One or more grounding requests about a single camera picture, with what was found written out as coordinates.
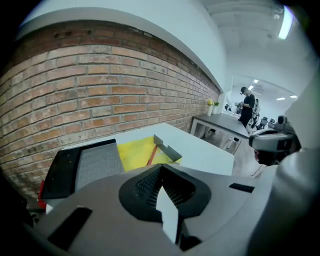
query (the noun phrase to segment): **flower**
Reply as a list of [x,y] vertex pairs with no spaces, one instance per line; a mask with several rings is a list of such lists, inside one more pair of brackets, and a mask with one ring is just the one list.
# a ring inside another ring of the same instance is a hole
[[214,104],[214,101],[210,98],[206,102],[209,106],[212,106]]

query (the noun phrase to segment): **ceiling light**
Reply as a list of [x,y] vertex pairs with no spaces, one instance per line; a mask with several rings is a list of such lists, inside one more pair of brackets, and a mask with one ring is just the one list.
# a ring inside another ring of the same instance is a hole
[[291,11],[284,6],[284,14],[283,14],[283,21],[282,21],[282,26],[280,29],[279,33],[279,38],[280,39],[286,39],[287,35],[290,31],[292,22],[294,21],[294,15],[291,13]]

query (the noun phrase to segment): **potted plant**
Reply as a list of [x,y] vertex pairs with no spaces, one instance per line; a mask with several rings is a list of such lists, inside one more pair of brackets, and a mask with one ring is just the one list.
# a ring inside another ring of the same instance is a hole
[[210,117],[210,116],[211,116],[211,113],[212,113],[214,101],[213,101],[212,99],[208,99],[206,103],[207,103],[208,106],[209,106],[208,113],[206,113],[206,115],[207,115],[208,117]]
[[212,114],[213,115],[216,115],[217,114],[217,106],[219,106],[219,102],[218,101],[215,101],[214,103],[213,103],[213,106],[212,106]]

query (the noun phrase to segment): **yellow paper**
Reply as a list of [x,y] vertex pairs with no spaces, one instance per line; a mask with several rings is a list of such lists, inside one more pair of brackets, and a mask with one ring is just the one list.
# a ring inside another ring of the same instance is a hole
[[[146,166],[155,146],[153,136],[117,145],[124,171],[128,172]],[[181,158],[173,162],[161,149],[157,148],[152,165],[180,162]]]

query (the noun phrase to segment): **gray countertop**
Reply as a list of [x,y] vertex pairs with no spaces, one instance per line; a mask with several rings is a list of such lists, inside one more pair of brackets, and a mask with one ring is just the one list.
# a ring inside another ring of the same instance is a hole
[[212,114],[211,116],[201,114],[193,118],[220,127],[233,133],[235,136],[239,136],[241,139],[249,139],[249,134],[243,124],[234,117],[225,114]]

